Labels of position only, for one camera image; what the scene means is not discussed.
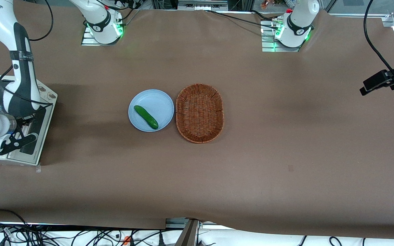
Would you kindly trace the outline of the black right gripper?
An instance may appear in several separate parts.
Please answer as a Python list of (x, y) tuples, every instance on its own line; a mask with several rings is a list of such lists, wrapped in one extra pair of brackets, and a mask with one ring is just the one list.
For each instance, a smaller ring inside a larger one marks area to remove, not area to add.
[(15, 118), (16, 126), (9, 139), (2, 142), (0, 155), (6, 155), (10, 152), (21, 149), (23, 146), (28, 145), (31, 142), (36, 141), (38, 138), (38, 134), (27, 135), (23, 131), (24, 127), (28, 127), (36, 121), (37, 120), (34, 115), (30, 115), (24, 118)]

